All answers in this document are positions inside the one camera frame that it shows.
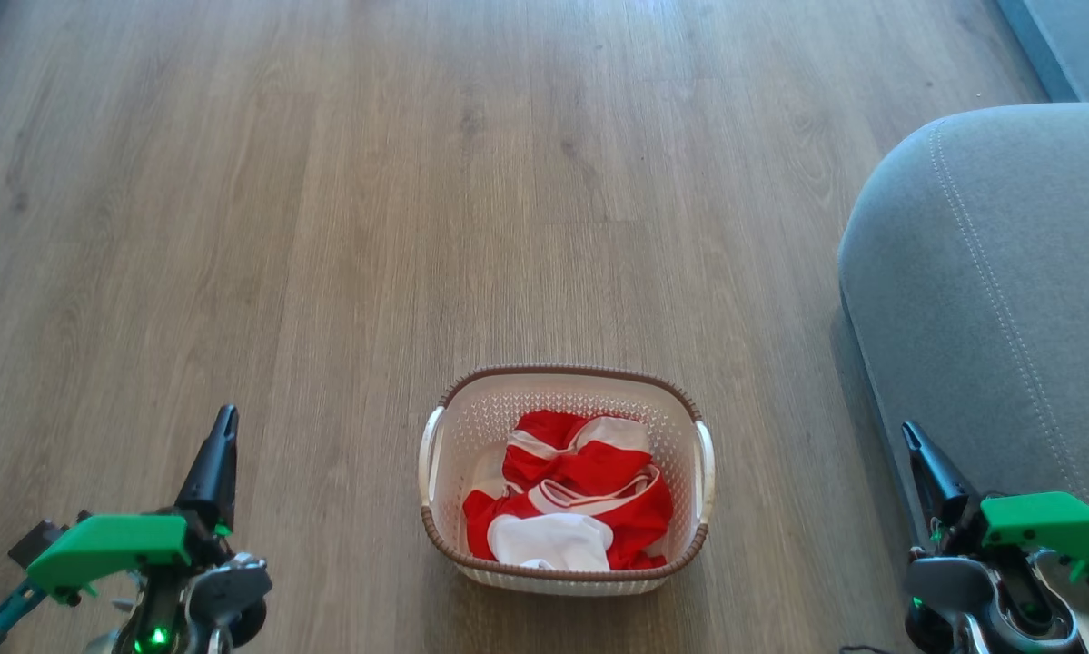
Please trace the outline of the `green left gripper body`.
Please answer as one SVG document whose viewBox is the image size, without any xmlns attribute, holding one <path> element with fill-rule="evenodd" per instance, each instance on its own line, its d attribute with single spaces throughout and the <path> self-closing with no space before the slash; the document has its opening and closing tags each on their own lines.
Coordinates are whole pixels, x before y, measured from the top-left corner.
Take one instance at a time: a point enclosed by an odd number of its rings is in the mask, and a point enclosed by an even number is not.
<svg viewBox="0 0 1089 654">
<path fill-rule="evenodd" d="M 172 569 L 187 573 L 224 562 L 225 521 L 211 525 L 195 513 L 93 514 L 61 531 L 26 566 L 26 577 L 47 596 L 66 603 L 119 572 Z"/>
</svg>

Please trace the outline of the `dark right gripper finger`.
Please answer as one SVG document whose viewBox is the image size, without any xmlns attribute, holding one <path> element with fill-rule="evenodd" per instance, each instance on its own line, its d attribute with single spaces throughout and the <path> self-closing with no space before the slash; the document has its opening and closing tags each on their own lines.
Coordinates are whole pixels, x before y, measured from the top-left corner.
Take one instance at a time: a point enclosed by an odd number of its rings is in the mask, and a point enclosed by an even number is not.
<svg viewBox="0 0 1089 654">
<path fill-rule="evenodd" d="M 972 484 L 914 421 L 902 425 L 919 509 L 931 542 L 939 545 L 966 513 Z"/>
</svg>

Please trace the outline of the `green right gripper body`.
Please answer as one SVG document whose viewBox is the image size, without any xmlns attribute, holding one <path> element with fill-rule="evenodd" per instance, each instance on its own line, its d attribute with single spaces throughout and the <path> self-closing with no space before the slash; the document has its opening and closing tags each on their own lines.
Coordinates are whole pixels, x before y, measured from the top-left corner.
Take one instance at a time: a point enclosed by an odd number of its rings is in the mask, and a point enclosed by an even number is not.
<svg viewBox="0 0 1089 654">
<path fill-rule="evenodd" d="M 1050 550 L 1070 564 L 1072 582 L 1089 585 L 1088 502 L 1061 491 L 972 494 L 952 499 L 947 510 L 927 518 L 935 554 L 984 562 L 999 550 Z"/>
</svg>

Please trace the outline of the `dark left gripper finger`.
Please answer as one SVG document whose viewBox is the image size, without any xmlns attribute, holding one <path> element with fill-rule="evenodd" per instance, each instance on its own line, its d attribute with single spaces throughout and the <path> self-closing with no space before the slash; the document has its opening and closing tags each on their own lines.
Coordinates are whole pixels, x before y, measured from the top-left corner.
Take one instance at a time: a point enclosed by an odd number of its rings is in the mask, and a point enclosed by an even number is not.
<svg viewBox="0 0 1089 654">
<path fill-rule="evenodd" d="M 235 530 L 238 425 L 237 407 L 221 406 L 174 502 L 178 510 L 196 513 L 213 533 Z"/>
</svg>

